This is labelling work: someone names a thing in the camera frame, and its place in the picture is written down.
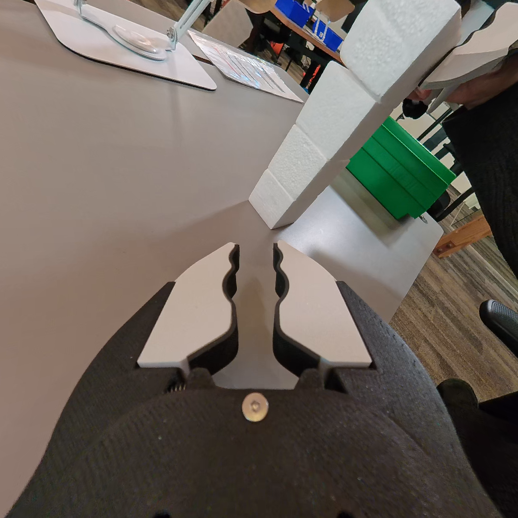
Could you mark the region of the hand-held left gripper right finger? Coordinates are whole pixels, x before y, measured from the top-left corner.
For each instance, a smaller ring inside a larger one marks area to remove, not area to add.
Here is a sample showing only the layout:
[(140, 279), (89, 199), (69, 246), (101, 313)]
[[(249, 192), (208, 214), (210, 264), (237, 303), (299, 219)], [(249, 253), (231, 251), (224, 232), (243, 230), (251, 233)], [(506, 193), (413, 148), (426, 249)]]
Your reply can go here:
[(369, 368), (372, 357), (336, 279), (318, 262), (278, 241), (273, 249), (275, 359), (300, 377), (307, 369), (324, 378), (335, 368)]

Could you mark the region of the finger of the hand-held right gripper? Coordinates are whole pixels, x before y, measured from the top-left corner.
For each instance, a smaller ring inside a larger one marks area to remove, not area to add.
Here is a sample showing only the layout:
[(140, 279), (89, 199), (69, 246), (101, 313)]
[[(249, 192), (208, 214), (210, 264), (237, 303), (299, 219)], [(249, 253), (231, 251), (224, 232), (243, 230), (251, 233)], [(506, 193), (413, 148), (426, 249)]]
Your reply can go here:
[(421, 83), (431, 90), (427, 113), (433, 112), (461, 84), (500, 67), (517, 48), (517, 3), (498, 7), (484, 26), (474, 32), (432, 70)]
[(490, 1), (459, 1), (459, 3), (462, 14), (459, 42), (464, 42), (473, 32), (484, 25), (495, 8)]

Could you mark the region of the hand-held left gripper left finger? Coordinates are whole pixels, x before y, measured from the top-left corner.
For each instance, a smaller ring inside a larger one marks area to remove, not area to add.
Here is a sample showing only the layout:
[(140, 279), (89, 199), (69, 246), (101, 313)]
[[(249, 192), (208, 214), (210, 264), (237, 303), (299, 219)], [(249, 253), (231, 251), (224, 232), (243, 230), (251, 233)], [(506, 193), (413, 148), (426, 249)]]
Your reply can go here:
[(229, 242), (176, 279), (138, 357), (140, 368), (178, 368), (187, 376), (198, 366), (217, 372), (235, 357), (200, 360), (236, 330), (235, 289), (229, 281), (238, 262), (239, 246)]

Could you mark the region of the white foam cube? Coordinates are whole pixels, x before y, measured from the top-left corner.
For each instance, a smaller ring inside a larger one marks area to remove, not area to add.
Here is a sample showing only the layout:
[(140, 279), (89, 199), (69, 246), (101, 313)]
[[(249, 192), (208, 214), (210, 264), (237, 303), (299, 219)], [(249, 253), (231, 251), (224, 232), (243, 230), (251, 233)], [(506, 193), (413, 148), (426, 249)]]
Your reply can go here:
[(459, 40), (457, 1), (368, 1), (340, 58), (373, 98), (397, 106)]
[(377, 102), (347, 68), (329, 62), (296, 125), (326, 159), (348, 160), (398, 104)]
[(294, 124), (271, 159), (268, 170), (292, 199), (300, 197), (317, 175), (330, 169), (335, 178), (348, 159), (327, 159), (303, 130)]
[(298, 196), (292, 196), (274, 174), (266, 169), (249, 197), (249, 203), (270, 230), (293, 224), (317, 199), (326, 186), (310, 182)]

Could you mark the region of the grey desk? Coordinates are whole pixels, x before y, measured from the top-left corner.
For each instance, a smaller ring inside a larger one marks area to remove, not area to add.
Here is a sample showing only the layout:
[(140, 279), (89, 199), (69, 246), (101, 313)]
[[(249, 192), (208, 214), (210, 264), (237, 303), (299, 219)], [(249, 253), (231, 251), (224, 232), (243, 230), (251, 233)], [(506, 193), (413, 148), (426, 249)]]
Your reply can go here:
[(201, 63), (213, 92), (100, 64), (36, 5), (1, 1), (1, 517), (95, 355), (166, 282), (234, 242), (236, 358), (220, 387), (290, 389), (272, 352), (284, 240), (394, 315), (442, 236), (398, 222), (352, 177), (269, 230), (249, 195), (301, 104)]

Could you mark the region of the person's right hand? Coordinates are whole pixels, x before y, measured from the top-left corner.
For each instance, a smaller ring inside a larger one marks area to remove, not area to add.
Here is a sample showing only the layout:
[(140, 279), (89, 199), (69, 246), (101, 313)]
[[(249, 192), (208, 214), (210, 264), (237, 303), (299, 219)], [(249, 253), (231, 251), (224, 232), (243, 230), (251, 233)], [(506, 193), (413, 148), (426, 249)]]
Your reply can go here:
[(454, 103), (470, 110), (478, 107), (509, 87), (517, 83), (517, 68), (515, 62), (506, 63), (499, 70), (484, 74), (462, 83), (446, 98), (448, 103)]

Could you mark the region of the stack of green plastic bins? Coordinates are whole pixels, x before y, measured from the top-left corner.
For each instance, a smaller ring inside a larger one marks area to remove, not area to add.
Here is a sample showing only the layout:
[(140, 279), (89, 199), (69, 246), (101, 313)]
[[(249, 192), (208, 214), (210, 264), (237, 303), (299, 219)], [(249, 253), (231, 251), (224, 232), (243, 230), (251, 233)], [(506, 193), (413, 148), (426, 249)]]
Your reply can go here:
[(347, 169), (397, 220), (419, 218), (456, 178), (392, 117), (356, 152)]

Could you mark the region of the person's dark clothing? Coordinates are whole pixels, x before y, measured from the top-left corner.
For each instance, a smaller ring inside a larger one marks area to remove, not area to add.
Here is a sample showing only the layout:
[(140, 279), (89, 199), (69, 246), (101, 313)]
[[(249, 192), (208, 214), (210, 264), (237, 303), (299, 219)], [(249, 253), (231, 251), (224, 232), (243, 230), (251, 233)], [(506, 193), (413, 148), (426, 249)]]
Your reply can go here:
[(517, 276), (517, 83), (478, 107), (460, 106), (443, 127)]

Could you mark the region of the blue plastic box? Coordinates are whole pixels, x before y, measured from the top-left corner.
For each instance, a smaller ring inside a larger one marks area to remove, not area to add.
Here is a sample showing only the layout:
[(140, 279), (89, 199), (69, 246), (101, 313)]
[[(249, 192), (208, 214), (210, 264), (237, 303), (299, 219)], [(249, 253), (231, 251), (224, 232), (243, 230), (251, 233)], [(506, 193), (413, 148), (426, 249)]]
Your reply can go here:
[(305, 25), (315, 9), (299, 1), (276, 1), (275, 8), (297, 25)]
[(341, 26), (322, 18), (315, 19), (312, 26), (314, 37), (333, 52), (340, 49), (346, 34), (337, 30), (341, 31)]

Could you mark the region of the wooden table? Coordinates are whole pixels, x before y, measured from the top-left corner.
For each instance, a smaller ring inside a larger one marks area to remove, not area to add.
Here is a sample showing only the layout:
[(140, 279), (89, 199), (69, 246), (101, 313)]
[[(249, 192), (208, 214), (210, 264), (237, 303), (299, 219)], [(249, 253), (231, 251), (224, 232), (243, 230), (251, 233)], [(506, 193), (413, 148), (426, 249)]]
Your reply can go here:
[(332, 51), (328, 48), (324, 42), (320, 41), (315, 35), (310, 32), (307, 28), (302, 28), (294, 23), (291, 19), (289, 19), (284, 13), (279, 11), (275, 6), (272, 7), (269, 12), (275, 16), (280, 22), (289, 27), (289, 29), (303, 38), (305, 41), (314, 45), (314, 47), (319, 48), (321, 51), (325, 52), (328, 56), (330, 56), (334, 61), (339, 62), (343, 66), (345, 66), (344, 62), (340, 58), (340, 54), (337, 51)]

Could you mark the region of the wooden bench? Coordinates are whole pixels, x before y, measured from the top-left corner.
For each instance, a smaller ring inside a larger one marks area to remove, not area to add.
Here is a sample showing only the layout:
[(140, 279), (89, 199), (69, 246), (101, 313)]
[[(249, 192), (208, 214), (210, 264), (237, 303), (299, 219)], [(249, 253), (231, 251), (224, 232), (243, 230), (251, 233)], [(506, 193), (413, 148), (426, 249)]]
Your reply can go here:
[(437, 258), (446, 258), (491, 235), (490, 226), (485, 216), (481, 214), (469, 223), (442, 236), (432, 254)]

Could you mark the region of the laminated printed sheet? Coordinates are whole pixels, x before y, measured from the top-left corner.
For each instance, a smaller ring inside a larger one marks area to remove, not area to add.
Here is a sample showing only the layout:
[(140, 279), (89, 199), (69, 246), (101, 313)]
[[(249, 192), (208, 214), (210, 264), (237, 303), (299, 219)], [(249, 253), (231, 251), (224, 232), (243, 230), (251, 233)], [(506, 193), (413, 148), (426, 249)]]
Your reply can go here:
[(189, 30), (188, 35), (227, 79), (297, 103), (303, 103), (279, 77), (275, 68), (255, 56), (238, 53), (220, 42)]

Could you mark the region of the light grey chair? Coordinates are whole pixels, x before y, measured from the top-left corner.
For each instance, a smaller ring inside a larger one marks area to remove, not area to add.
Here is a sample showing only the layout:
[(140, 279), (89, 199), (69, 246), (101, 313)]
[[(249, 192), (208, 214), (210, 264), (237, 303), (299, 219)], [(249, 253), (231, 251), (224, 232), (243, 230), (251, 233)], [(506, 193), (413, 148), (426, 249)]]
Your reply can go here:
[(202, 30), (202, 34), (239, 48), (251, 35), (253, 23), (245, 5), (229, 1)]

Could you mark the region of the person's leg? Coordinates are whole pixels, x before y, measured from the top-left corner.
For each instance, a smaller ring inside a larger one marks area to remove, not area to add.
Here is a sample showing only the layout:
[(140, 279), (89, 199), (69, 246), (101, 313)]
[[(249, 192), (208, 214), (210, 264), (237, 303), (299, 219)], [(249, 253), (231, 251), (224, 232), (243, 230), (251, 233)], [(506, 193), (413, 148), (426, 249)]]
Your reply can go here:
[(480, 403), (460, 379), (437, 391), (486, 493), (503, 517), (517, 517), (517, 392)]

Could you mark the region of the white tablet stand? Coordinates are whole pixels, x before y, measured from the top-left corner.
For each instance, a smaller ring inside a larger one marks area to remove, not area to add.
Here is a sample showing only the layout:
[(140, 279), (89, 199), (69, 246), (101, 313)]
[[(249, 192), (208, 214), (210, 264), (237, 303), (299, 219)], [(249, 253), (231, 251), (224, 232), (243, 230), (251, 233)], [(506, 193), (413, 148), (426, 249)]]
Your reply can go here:
[[(74, 1), (36, 1), (44, 19), (57, 40), (68, 50), (103, 64), (167, 79), (187, 86), (215, 91), (217, 86), (195, 57), (181, 43), (168, 51), (169, 39), (165, 31), (140, 23), (115, 7), (108, 10)], [(112, 35), (115, 26), (145, 36), (156, 49), (163, 49), (163, 60), (154, 60), (127, 48)]]

